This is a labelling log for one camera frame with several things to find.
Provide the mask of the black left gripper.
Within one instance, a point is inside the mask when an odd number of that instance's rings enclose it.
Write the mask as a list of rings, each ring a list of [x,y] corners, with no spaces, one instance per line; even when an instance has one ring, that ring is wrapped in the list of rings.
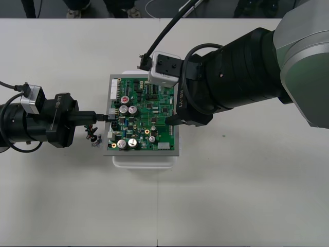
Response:
[[[70,93],[56,94],[54,99],[46,100],[47,141],[57,148],[72,144],[75,127],[93,125],[97,122],[94,111],[77,111],[78,102]]]

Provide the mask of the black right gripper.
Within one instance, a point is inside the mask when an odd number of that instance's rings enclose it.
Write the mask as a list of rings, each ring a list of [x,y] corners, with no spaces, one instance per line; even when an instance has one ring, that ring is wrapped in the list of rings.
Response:
[[[165,119],[165,124],[169,126],[189,125],[205,126],[213,119],[213,115],[206,115],[198,112],[187,100],[179,81],[177,92],[176,114]]]

